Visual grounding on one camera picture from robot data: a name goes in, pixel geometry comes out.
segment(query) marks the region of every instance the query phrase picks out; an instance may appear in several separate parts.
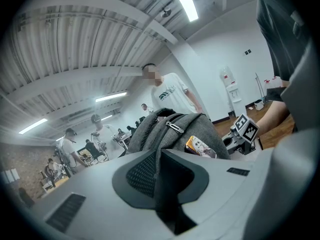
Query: man in white t-shirt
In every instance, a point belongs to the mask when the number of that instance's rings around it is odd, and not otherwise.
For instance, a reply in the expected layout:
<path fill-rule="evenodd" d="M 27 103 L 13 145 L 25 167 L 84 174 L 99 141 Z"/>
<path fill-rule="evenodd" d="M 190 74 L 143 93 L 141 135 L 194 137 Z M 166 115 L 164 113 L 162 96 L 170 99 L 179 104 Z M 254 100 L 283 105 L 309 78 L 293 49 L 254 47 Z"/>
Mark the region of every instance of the man in white t-shirt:
<path fill-rule="evenodd" d="M 154 111 L 153 107 L 147 106 L 145 103 L 142 103 L 141 107 L 144 111 L 148 113 L 148 115 L 150 115 Z"/>
<path fill-rule="evenodd" d="M 64 154 L 69 159 L 69 168 L 73 174 L 81 172 L 84 168 L 88 167 L 79 157 L 78 152 L 73 147 L 72 143 L 75 142 L 76 132 L 71 128 L 66 129 L 64 137 L 60 140 L 60 147 Z"/>
<path fill-rule="evenodd" d="M 142 67 L 143 77 L 149 79 L 152 103 L 155 110 L 173 109 L 176 113 L 203 113 L 195 95 L 176 73 L 161 76 L 156 65 L 148 63 Z"/>
<path fill-rule="evenodd" d="M 113 136 L 116 136 L 118 132 L 112 125 L 103 125 L 98 114 L 91 117 L 91 122 L 95 124 L 97 135 L 92 138 L 92 141 L 99 152 L 107 154 L 109 160 L 116 159 L 126 153 L 126 150 L 113 140 Z"/>

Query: hand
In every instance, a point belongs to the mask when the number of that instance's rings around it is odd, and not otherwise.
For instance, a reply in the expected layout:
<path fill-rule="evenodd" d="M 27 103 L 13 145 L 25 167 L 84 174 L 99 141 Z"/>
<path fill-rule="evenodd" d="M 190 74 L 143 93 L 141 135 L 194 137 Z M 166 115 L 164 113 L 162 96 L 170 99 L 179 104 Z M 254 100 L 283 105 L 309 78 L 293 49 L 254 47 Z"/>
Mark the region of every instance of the hand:
<path fill-rule="evenodd" d="M 204 112 L 202 107 L 196 107 L 195 110 L 196 110 L 197 113 L 203 113 Z"/>

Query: backpack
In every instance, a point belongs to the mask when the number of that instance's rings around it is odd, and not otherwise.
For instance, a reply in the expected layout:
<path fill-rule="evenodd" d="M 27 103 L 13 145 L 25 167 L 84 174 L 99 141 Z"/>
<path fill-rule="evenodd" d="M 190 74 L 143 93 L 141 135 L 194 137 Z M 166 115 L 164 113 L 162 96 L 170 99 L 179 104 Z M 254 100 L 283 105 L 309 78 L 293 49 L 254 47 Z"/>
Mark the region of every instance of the backpack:
<path fill-rule="evenodd" d="M 158 122 L 158 117 L 165 117 Z M 148 115 L 136 129 L 128 151 L 135 153 L 145 150 L 162 149 L 185 152 L 186 143 L 195 136 L 213 149 L 219 159 L 230 159 L 229 153 L 214 125 L 203 113 L 181 114 L 172 109 L 161 108 Z"/>

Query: backpack zipper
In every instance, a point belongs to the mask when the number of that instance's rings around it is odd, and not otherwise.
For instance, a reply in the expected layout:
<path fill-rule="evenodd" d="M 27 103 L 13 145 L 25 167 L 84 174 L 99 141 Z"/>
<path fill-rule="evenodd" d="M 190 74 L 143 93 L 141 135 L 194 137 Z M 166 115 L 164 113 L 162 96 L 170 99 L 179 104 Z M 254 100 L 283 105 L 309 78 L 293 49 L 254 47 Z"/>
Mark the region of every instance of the backpack zipper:
<path fill-rule="evenodd" d="M 174 129 L 178 133 L 183 134 L 185 132 L 184 129 L 180 128 L 179 126 L 176 126 L 175 124 L 171 123 L 170 121 L 166 122 L 165 125 L 169 126 L 172 129 Z"/>

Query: fluorescent light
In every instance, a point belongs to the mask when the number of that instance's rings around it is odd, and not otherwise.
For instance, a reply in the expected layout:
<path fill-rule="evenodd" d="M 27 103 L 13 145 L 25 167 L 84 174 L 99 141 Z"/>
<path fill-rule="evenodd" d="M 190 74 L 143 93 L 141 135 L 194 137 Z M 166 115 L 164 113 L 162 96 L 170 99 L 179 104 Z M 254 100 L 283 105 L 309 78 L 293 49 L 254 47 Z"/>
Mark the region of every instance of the fluorescent light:
<path fill-rule="evenodd" d="M 121 97 L 121 96 L 125 96 L 126 94 L 127 94 L 126 92 L 123 92 L 123 93 L 119 93 L 119 94 L 106 96 L 106 97 L 103 97 L 103 98 L 96 98 L 95 102 L 102 102 L 102 101 L 118 98 L 118 97 Z"/>
<path fill-rule="evenodd" d="M 41 119 L 38 122 L 35 122 L 34 124 L 30 125 L 29 127 L 23 129 L 22 131 L 19 132 L 19 134 L 25 134 L 26 132 L 30 131 L 31 129 L 37 127 L 38 125 L 41 125 L 42 123 L 48 121 L 47 119 Z"/>
<path fill-rule="evenodd" d="M 110 118 L 110 117 L 112 117 L 112 115 L 108 115 L 107 117 L 102 118 L 101 121 L 102 121 L 102 120 L 105 120 L 105 119 L 107 119 L 107 118 Z"/>
<path fill-rule="evenodd" d="M 182 4 L 190 22 L 198 19 L 197 10 L 193 0 L 180 0 L 180 3 Z"/>

